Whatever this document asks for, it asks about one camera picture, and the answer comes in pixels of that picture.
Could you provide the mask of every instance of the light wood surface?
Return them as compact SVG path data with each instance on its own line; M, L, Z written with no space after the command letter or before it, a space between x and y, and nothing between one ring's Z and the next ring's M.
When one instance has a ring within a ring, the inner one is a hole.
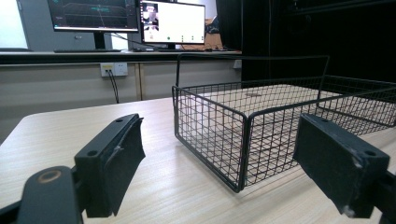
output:
M0 146L0 207L21 198L30 175L74 156L109 122L144 118L141 162L116 217L85 223L378 223L339 215L332 201L297 167L234 193L174 137L172 99L35 114L24 118ZM396 171L395 129L363 136L388 153Z

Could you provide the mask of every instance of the wire basket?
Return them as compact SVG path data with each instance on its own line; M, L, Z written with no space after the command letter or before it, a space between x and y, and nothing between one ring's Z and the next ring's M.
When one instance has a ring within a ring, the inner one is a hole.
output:
M302 113L332 120L356 135L395 126L394 83L322 75L180 88L183 58L294 58L178 58L172 90L176 138L235 192L298 165L292 155Z

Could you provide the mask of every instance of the computer monitor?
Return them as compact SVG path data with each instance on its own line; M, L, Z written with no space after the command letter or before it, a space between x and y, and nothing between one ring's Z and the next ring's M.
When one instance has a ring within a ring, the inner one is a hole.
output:
M54 31L91 32L105 49L104 33L138 33L136 0L48 0Z
M140 0L140 33L143 44L203 45L205 6Z

